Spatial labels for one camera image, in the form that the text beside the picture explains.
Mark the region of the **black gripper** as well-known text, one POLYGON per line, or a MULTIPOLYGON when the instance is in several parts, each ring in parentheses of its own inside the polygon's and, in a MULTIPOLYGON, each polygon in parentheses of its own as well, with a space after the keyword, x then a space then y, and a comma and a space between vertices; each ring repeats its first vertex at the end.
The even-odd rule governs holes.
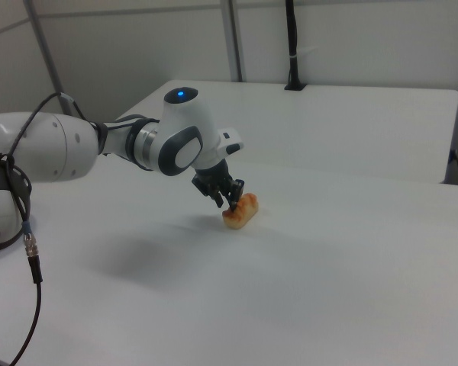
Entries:
POLYGON ((218 208, 227 198, 231 211, 236 210, 245 184, 244 180, 232 179, 225 159, 209 169, 196 169, 192 183, 204 196, 210 196, 218 208))

